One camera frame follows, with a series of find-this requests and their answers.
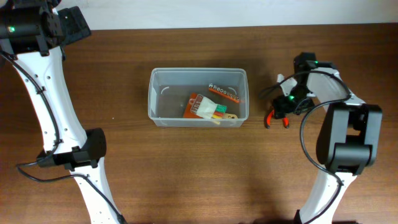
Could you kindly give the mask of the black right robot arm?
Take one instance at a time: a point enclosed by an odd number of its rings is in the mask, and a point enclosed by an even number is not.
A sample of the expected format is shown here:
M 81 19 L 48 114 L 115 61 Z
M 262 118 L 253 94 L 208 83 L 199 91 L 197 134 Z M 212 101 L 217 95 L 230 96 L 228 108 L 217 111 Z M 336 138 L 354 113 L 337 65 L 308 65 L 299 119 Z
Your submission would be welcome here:
M 366 167 L 374 164 L 382 123 L 382 109 L 358 98 L 343 82 L 331 62 L 317 60 L 314 53 L 302 52 L 294 58 L 294 74 L 278 75 L 276 88 L 282 95 L 272 100 L 264 119 L 289 127 L 288 114 L 304 115 L 299 130 L 305 157 L 318 169 L 310 196 L 295 213 L 294 223 L 332 223 L 335 211 L 349 185 Z M 309 116 L 324 108 L 313 159 L 305 146 L 304 129 Z

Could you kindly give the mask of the red scraper with wooden handle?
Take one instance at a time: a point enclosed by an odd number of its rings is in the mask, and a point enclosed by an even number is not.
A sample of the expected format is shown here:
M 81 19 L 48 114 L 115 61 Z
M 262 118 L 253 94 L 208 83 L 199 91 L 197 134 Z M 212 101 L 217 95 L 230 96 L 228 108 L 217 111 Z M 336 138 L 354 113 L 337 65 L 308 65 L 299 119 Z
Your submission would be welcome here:
M 185 108 L 185 112 L 184 112 L 184 114 L 183 114 L 183 118 L 198 118 L 198 119 L 201 119 L 201 117 L 200 116 L 197 116 L 196 114 L 194 114 L 194 113 L 192 113 L 190 110 L 191 110 L 191 107 L 192 107 L 192 104 L 190 103 L 191 101 L 194 101 L 194 99 L 197 97 L 197 94 L 196 93 L 192 93 L 191 95 L 190 95 L 190 99 L 189 99 L 189 101 L 188 101 L 188 103 L 187 103 L 187 107 Z M 216 119 L 237 119 L 238 118 L 238 116 L 237 115 L 235 115 L 235 114 L 231 114 L 231 113 L 220 113 L 220 112 L 216 112 L 215 113 L 215 118 Z

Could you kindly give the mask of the clear plastic container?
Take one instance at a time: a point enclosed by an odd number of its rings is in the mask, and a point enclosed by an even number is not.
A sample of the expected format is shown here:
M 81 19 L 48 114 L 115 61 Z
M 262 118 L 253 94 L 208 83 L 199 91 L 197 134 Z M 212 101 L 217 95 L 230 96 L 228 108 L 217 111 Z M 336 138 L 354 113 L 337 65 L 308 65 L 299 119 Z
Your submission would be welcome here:
M 234 103 L 210 92 L 210 83 L 237 95 L 240 102 Z M 192 93 L 226 105 L 226 112 L 238 118 L 219 119 L 220 125 L 209 119 L 183 118 Z M 246 71 L 241 68 L 155 68 L 149 83 L 148 116 L 162 127 L 238 128 L 249 116 Z

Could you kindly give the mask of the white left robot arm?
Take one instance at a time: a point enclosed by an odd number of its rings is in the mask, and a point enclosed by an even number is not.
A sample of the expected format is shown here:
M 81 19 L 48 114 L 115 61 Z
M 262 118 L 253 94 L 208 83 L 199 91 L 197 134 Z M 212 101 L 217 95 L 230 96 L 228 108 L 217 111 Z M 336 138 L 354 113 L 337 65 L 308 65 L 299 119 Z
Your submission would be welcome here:
M 124 223 L 104 169 L 104 131 L 83 129 L 63 74 L 64 47 L 90 35 L 79 7 L 58 9 L 54 0 L 1 4 L 1 57 L 24 82 L 43 136 L 32 165 L 64 167 L 77 182 L 92 223 Z

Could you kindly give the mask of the masonry drill bit red case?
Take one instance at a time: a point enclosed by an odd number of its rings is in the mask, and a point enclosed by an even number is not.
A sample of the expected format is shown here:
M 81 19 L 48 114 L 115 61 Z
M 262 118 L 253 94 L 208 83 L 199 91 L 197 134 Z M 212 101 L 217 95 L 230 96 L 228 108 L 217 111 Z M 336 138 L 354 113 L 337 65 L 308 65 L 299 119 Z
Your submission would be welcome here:
M 208 85 L 208 90 L 212 93 L 215 93 L 217 95 L 220 95 L 228 100 L 233 101 L 234 103 L 239 103 L 240 98 L 237 95 L 234 95 L 233 93 L 229 92 L 226 89 L 221 88 L 220 86 L 214 85 L 210 83 Z

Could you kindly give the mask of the red handled pliers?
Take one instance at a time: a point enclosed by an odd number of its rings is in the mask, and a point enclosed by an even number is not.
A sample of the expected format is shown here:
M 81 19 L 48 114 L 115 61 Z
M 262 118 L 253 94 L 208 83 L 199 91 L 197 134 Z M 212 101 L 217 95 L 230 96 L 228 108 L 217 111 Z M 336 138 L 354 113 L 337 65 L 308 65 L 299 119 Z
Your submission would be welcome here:
M 271 127 L 271 120 L 275 119 L 274 115 L 275 115 L 275 110 L 272 109 L 270 113 L 264 118 L 264 126 L 266 129 L 269 129 Z M 286 117 L 282 118 L 282 123 L 284 125 L 284 128 L 288 129 L 290 127 L 288 118 Z

